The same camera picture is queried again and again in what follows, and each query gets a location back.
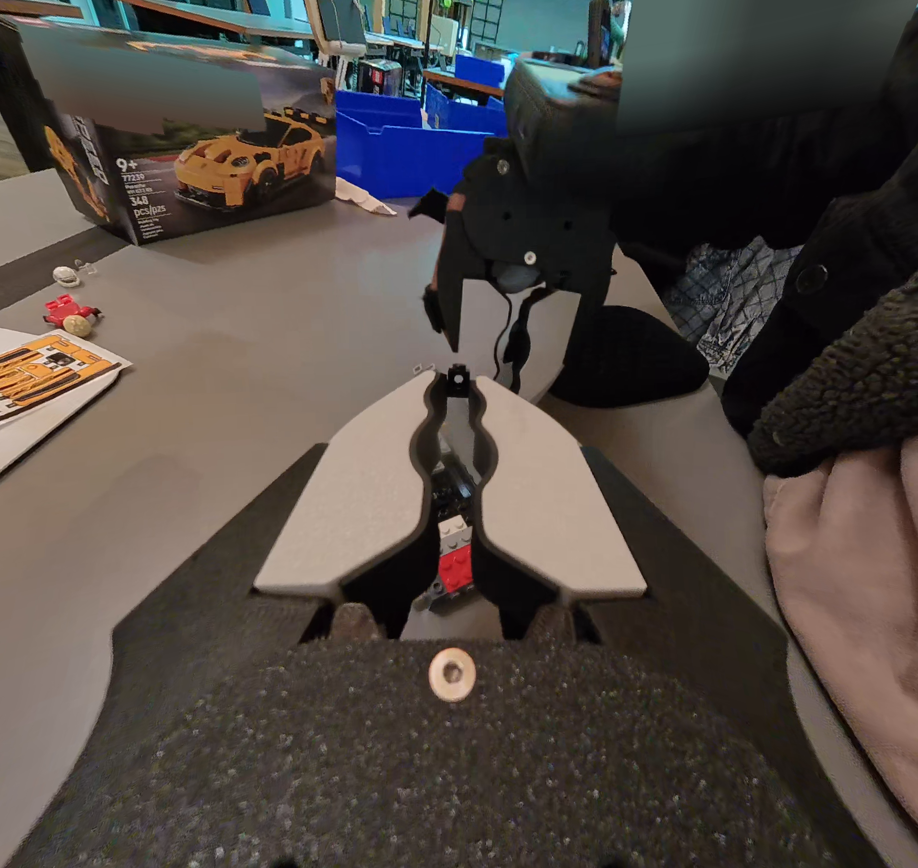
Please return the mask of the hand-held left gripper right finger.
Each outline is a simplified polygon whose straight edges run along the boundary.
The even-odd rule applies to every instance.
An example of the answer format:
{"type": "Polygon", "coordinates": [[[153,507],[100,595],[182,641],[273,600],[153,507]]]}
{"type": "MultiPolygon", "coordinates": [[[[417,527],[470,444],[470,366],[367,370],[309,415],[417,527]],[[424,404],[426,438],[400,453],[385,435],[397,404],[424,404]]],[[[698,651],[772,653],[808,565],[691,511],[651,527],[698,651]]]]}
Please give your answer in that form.
{"type": "Polygon", "coordinates": [[[484,376],[470,384],[468,418],[473,582],[501,636],[522,638],[547,607],[645,598],[646,578],[577,438],[484,376]]]}

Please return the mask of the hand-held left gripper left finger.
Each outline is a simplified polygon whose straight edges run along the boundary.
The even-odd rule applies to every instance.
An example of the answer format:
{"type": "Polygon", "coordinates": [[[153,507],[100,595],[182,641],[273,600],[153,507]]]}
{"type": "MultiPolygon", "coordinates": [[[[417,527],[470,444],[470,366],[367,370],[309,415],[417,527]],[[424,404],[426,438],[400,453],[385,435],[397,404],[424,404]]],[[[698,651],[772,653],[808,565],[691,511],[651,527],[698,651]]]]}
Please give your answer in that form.
{"type": "Polygon", "coordinates": [[[425,370],[328,442],[261,570],[266,595],[364,604],[390,637],[432,584],[440,374],[425,370]]]}

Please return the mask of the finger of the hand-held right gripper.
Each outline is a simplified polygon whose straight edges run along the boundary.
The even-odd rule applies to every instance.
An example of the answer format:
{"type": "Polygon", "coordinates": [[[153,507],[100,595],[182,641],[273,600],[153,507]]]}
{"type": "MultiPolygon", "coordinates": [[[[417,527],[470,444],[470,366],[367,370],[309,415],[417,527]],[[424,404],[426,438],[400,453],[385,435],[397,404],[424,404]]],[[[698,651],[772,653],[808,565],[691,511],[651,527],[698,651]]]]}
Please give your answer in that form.
{"type": "Polygon", "coordinates": [[[533,305],[527,324],[530,356],[520,374],[522,399],[539,403],[560,375],[579,301],[578,293],[560,290],[533,305]]]}
{"type": "Polygon", "coordinates": [[[464,281],[457,359],[472,377],[499,378],[499,345],[512,319],[509,296],[487,280],[464,281]]]}

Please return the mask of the toy brick car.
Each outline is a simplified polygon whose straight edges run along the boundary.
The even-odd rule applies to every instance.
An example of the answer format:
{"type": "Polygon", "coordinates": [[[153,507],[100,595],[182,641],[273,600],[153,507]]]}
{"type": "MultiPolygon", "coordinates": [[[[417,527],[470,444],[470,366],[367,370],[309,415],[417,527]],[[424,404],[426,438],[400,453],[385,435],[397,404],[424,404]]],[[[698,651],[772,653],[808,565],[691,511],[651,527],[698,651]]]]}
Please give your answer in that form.
{"type": "Polygon", "coordinates": [[[443,438],[441,459],[431,473],[432,510],[439,533],[439,561],[429,588],[411,605],[423,612],[465,597],[474,589],[471,543],[476,481],[443,438]]]}

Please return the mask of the white desk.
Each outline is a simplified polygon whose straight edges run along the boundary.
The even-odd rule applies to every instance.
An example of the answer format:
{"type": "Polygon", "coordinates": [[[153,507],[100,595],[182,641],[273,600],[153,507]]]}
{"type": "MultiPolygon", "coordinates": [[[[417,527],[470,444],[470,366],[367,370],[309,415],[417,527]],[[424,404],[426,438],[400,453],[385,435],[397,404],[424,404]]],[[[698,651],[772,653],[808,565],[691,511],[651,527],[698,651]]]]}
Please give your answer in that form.
{"type": "MultiPolygon", "coordinates": [[[[100,345],[133,362],[108,394],[2,477],[2,865],[86,743],[114,626],[315,443],[453,358],[419,300],[438,223],[322,207],[104,257],[78,291],[100,345]]],[[[77,214],[56,173],[2,181],[13,277],[120,242],[77,214]]],[[[774,620],[762,480],[706,383],[608,412],[546,397],[774,620]]],[[[916,866],[894,816],[796,649],[794,701],[820,765],[885,861],[916,866]]]]}

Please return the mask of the wooden office desk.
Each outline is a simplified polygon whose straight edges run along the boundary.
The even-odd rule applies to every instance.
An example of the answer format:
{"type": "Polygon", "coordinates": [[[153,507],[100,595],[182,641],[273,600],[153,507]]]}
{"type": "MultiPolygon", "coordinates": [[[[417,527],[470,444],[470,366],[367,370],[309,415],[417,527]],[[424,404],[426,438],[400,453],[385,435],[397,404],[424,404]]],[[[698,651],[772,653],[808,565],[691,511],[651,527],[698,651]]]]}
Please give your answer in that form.
{"type": "Polygon", "coordinates": [[[227,11],[175,0],[116,0],[130,7],[141,33],[244,40],[265,38],[317,43],[305,21],[227,11]]]}

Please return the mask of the blue storage bin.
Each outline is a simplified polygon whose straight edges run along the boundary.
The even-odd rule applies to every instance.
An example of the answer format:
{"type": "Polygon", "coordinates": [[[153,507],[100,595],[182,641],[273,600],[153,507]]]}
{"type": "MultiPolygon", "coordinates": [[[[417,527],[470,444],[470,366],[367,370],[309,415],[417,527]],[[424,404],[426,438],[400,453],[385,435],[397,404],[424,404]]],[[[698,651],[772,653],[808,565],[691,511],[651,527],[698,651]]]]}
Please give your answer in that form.
{"type": "Polygon", "coordinates": [[[427,68],[423,109],[430,126],[508,136],[503,95],[507,70],[501,60],[458,55],[452,69],[427,68]]]}
{"type": "Polygon", "coordinates": [[[379,199],[450,193],[487,135],[432,128],[423,102],[341,90],[337,174],[379,199]]]}

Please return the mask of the white paper sheet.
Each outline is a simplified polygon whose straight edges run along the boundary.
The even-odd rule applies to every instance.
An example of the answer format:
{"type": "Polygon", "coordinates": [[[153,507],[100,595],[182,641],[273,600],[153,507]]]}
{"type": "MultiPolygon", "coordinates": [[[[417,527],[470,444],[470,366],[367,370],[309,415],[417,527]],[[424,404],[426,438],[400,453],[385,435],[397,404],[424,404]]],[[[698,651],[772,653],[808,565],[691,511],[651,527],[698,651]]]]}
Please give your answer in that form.
{"type": "Polygon", "coordinates": [[[395,209],[341,176],[335,178],[335,196],[338,201],[354,205],[369,214],[384,217],[397,216],[395,209]]]}

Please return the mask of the blue white patterned fabric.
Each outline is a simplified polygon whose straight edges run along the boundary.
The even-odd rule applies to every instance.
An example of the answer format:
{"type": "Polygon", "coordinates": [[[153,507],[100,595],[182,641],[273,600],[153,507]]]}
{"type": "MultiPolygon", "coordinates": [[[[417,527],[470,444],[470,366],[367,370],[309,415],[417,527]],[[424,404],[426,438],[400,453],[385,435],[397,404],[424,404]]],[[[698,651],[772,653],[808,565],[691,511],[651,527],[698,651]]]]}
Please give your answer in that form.
{"type": "Polygon", "coordinates": [[[775,250],[762,237],[737,250],[702,244],[662,296],[677,330],[726,380],[780,299],[802,246],[775,250]]]}

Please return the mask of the orange and black object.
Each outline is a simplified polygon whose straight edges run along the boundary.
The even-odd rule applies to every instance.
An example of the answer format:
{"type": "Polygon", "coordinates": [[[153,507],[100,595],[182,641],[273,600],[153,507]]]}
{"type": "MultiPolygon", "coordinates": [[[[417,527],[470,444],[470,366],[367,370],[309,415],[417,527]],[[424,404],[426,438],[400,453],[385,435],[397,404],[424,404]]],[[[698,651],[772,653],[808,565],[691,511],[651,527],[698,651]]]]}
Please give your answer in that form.
{"type": "Polygon", "coordinates": [[[135,245],[335,197],[335,72],[285,48],[7,15],[2,114],[135,245]]]}

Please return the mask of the person's beige garment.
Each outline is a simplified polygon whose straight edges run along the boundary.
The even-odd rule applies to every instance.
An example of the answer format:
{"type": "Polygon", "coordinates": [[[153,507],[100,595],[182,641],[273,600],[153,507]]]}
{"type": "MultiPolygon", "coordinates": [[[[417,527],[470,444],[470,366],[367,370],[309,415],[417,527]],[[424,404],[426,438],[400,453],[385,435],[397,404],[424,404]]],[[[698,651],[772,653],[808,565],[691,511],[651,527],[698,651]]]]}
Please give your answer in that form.
{"type": "Polygon", "coordinates": [[[791,632],[889,791],[917,818],[917,439],[764,484],[791,632]]]}

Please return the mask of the orange sticker sheet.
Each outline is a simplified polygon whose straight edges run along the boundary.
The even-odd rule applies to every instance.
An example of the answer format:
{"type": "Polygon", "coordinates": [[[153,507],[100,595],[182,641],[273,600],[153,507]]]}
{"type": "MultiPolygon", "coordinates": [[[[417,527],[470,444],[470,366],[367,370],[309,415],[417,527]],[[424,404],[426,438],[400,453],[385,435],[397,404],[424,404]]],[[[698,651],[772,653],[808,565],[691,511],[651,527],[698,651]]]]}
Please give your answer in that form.
{"type": "Polygon", "coordinates": [[[48,403],[109,383],[130,360],[63,330],[2,347],[1,421],[7,423],[48,403]]]}

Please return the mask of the red toy figure piece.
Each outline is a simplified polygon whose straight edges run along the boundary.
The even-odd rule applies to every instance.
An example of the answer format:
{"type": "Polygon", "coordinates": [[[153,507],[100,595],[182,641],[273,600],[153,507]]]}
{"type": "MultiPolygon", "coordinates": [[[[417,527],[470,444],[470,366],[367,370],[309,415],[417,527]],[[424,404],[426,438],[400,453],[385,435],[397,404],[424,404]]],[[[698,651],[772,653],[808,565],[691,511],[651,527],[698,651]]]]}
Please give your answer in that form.
{"type": "Polygon", "coordinates": [[[94,324],[103,317],[100,309],[82,305],[70,295],[63,295],[48,301],[44,307],[45,312],[42,316],[42,321],[58,330],[63,330],[62,321],[71,314],[85,316],[91,319],[94,324]]]}

